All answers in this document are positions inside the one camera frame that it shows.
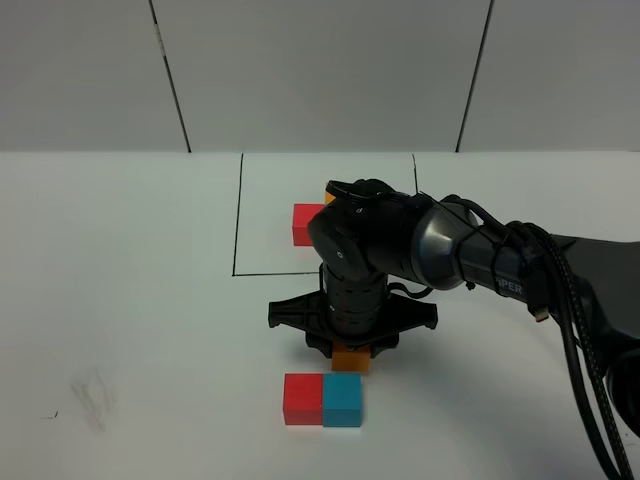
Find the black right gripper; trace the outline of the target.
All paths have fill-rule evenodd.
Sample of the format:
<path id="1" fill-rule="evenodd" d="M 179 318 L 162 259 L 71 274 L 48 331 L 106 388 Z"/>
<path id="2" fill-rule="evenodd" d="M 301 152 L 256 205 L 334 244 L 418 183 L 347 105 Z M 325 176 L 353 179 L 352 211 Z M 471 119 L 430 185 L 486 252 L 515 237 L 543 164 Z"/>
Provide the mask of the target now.
<path id="1" fill-rule="evenodd" d="M 371 357 L 375 358 L 385 350 L 395 349 L 402 332 L 421 327 L 434 330 L 437 326 L 435 304 L 395 294 L 387 299 L 386 274 L 350 280 L 334 273 L 326 264 L 322 273 L 325 301 L 322 291 L 317 290 L 270 302 L 268 325 L 303 331 L 306 345 L 325 358 L 333 353 L 333 330 L 341 336 L 363 336 L 372 329 L 369 346 Z"/>

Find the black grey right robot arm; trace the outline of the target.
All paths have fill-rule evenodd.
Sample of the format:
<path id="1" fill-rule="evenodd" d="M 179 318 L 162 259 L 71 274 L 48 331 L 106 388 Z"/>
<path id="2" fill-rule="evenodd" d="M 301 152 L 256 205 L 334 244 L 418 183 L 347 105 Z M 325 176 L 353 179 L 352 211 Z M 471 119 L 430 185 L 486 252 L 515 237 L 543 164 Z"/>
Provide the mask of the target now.
<path id="1" fill-rule="evenodd" d="M 336 344 L 394 348 L 434 328 L 435 290 L 484 287 L 559 326 L 587 437 L 606 477 L 632 469 L 618 424 L 639 428 L 639 246 L 501 223 L 475 202 L 409 195 L 377 179 L 332 180 L 309 222 L 320 257 L 316 291 L 273 302 L 271 326 L 301 330 L 330 356 Z"/>

